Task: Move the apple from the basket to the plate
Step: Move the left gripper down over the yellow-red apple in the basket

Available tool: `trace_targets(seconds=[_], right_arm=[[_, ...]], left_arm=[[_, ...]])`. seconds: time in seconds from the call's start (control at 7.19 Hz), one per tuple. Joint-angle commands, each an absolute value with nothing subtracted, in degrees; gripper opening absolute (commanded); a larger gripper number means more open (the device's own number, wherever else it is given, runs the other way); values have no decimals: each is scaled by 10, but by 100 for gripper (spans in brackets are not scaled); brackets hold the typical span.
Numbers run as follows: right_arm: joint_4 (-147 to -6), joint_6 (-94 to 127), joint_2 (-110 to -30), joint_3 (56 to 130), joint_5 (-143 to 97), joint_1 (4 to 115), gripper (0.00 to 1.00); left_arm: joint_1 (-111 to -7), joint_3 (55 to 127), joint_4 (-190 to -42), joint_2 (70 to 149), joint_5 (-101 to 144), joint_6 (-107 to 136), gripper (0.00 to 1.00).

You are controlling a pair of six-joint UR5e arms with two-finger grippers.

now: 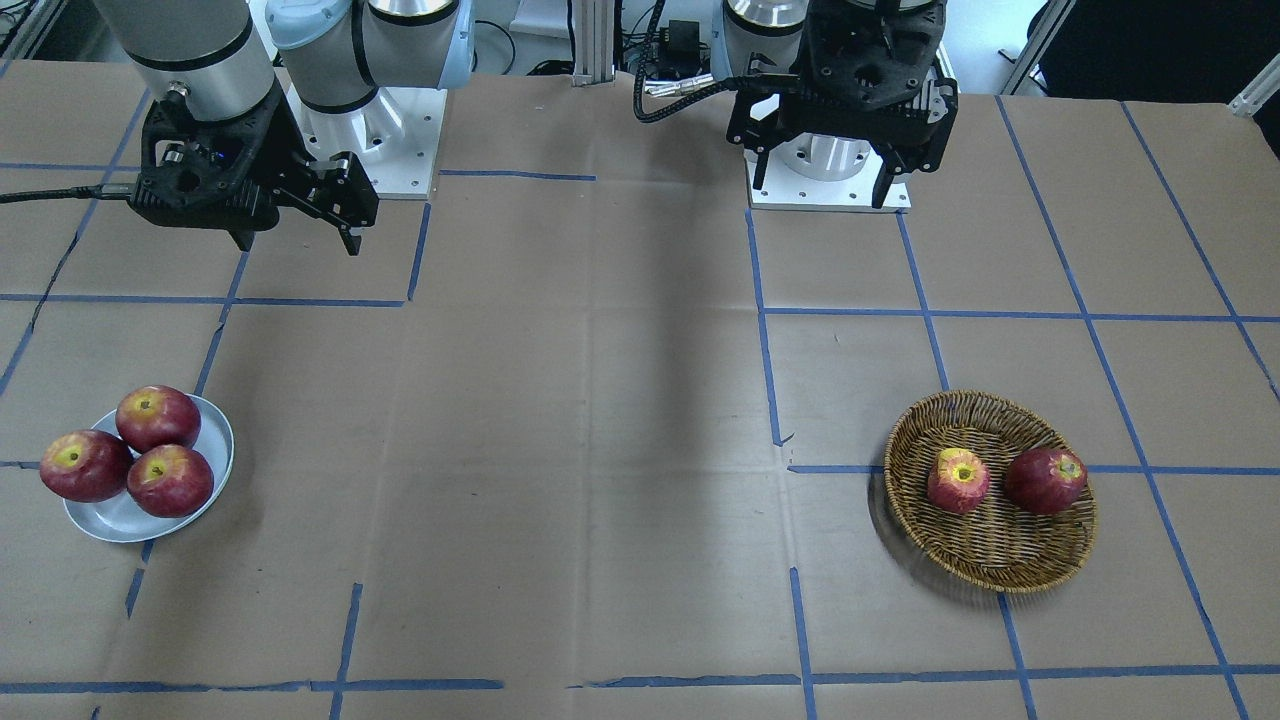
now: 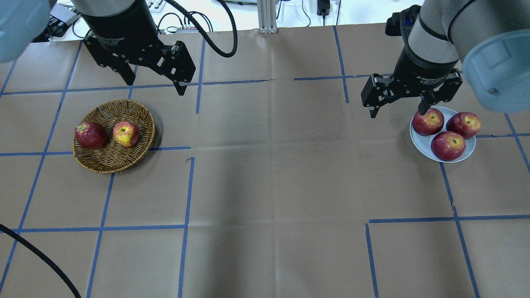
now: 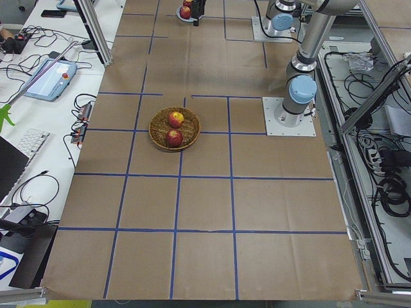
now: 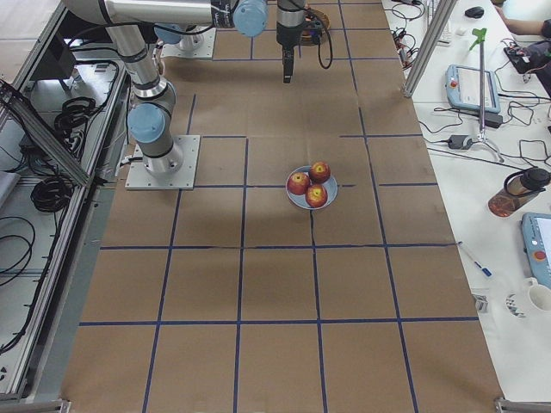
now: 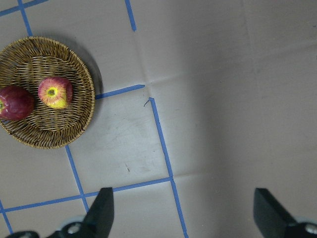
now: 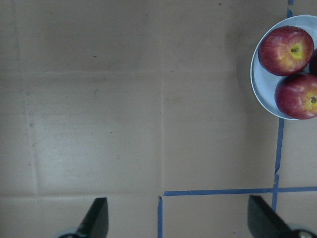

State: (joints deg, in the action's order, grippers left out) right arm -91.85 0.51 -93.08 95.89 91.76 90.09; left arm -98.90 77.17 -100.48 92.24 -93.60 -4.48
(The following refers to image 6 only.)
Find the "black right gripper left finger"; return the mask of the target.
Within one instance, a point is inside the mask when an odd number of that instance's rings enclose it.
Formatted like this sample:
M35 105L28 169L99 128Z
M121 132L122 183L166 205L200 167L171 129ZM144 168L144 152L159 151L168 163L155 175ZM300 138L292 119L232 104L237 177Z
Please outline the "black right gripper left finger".
M77 238L106 238L108 225L107 198L96 198L75 234Z

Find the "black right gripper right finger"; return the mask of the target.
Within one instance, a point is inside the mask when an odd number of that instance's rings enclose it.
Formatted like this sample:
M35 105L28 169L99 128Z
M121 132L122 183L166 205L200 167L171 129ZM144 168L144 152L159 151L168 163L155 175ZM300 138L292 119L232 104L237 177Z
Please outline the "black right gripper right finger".
M315 238L317 236L305 229L290 228L258 195L249 196L247 225L254 238Z

